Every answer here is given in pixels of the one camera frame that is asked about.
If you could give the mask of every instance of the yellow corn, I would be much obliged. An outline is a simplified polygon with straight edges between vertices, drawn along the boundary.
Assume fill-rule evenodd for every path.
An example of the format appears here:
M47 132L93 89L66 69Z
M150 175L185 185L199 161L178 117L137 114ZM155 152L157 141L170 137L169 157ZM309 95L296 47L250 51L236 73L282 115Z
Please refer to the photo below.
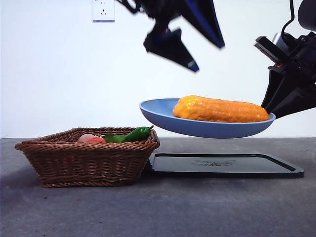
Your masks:
M269 119L267 111L256 104L196 95L179 99L173 108L173 115L183 119L215 122L256 122Z

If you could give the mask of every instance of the black robotic arm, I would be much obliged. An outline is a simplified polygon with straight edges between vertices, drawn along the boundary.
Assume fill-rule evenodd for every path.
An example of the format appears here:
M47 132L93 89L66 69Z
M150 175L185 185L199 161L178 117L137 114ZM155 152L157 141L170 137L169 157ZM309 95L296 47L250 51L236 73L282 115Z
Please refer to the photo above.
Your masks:
M183 16L215 46L225 45L213 0L133 0L135 7L127 0L117 1L133 14L144 12L156 20L144 41L148 52L194 72L199 68L181 41L181 30L172 32L168 28L172 19ZM310 32L296 39L284 31L295 18L293 0L290 0L290 8L291 20L274 42L258 37L255 43L275 63L269 67L269 85L261 106L276 118L316 107L316 35ZM298 20L303 28L316 31L316 0L302 1Z

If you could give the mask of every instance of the black tray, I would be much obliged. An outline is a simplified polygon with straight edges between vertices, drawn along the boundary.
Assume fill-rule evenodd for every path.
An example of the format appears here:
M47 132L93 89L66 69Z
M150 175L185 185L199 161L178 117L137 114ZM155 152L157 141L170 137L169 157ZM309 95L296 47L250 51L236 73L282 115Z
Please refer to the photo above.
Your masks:
M266 154L157 153L145 172L214 178L302 178L304 170Z

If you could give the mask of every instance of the brown basket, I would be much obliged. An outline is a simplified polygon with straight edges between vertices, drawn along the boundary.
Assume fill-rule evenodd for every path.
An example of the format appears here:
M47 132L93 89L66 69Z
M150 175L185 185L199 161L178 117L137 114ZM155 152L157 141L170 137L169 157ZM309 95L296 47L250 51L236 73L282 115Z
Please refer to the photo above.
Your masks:
M154 149L159 147L156 132L140 142L79 143L86 133L126 135L133 127L73 128L41 138L23 141L23 151L36 170L43 187L124 186L135 183Z

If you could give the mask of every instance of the blue bowl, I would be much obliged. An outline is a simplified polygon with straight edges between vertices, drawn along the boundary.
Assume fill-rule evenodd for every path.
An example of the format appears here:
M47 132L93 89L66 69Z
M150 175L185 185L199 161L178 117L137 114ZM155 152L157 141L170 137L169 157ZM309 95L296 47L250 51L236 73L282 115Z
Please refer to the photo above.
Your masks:
M177 118L172 114L179 98L155 99L141 102L139 107L145 118L152 124L168 131L206 138L248 137L267 129L276 119L270 113L270 119L260 122L208 122L186 118Z

